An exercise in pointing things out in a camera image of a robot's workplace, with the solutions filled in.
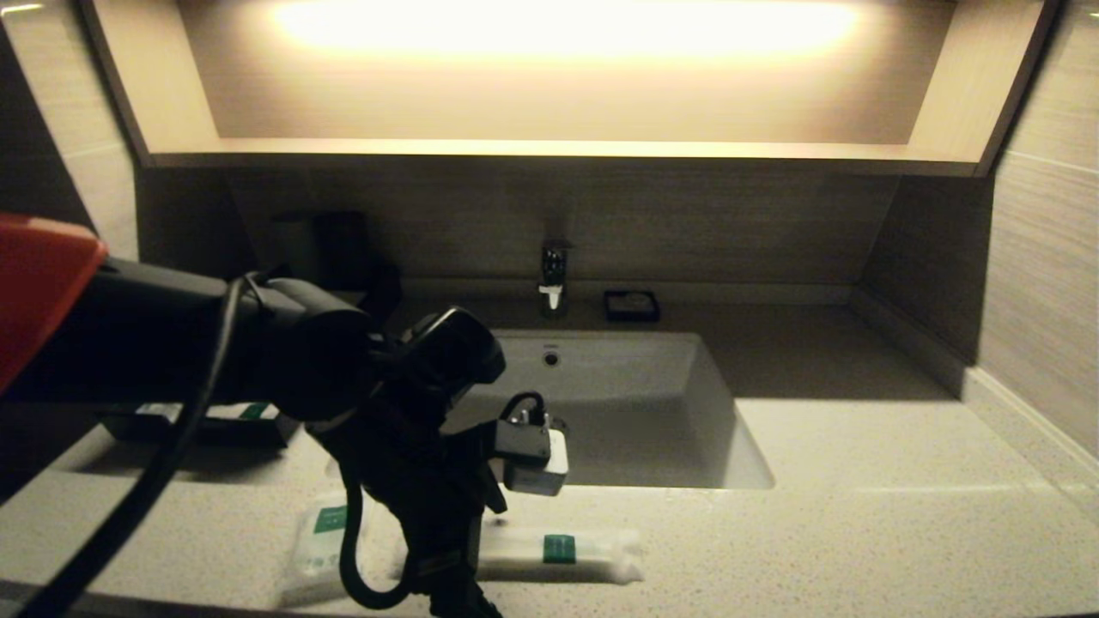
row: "countertop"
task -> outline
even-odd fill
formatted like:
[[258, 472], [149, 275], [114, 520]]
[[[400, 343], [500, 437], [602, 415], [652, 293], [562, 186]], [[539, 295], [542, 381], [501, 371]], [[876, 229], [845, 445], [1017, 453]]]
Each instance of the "countertop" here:
[[[406, 304], [395, 323], [439, 304]], [[464, 304], [492, 328], [608, 329], [519, 301]], [[1099, 529], [963, 404], [841, 307], [666, 306], [698, 332], [776, 479], [773, 489], [566, 486], [508, 494], [520, 526], [635, 528], [645, 581], [487, 582], [504, 616], [1050, 616], [1099, 611]], [[0, 508], [0, 596], [53, 574], [132, 483], [147, 450], [97, 428]], [[340, 487], [301, 433], [277, 455], [193, 453], [84, 607], [364, 614], [279, 607], [298, 518]], [[379, 587], [396, 521], [374, 509]], [[425, 616], [410, 598], [386, 613]]]

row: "cabinet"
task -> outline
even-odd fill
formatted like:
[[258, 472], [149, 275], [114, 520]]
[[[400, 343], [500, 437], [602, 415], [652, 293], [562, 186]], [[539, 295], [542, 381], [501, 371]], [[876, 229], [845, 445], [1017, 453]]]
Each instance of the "cabinet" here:
[[719, 157], [987, 173], [1055, 0], [88, 0], [145, 165]]

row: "soap dish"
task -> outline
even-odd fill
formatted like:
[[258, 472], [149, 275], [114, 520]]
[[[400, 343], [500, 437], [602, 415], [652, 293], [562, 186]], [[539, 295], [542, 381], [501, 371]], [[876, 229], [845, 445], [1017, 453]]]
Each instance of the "soap dish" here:
[[607, 290], [603, 293], [603, 309], [609, 322], [657, 322], [660, 306], [651, 291]]

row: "sink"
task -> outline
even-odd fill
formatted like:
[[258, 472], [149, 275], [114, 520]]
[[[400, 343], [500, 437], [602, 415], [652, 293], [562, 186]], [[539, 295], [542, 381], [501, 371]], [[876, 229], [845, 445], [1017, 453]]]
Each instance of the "sink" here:
[[568, 422], [568, 484], [774, 487], [702, 339], [691, 333], [493, 331], [508, 362], [469, 389], [443, 431], [496, 418], [537, 390]]

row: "chrome faucet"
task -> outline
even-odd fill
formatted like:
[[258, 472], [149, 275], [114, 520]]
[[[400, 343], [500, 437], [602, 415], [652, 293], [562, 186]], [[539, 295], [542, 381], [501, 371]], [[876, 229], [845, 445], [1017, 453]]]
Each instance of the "chrome faucet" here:
[[542, 247], [542, 283], [539, 284], [539, 293], [542, 295], [542, 314], [546, 318], [560, 318], [567, 310], [565, 265], [568, 246], [568, 243], [547, 242]]

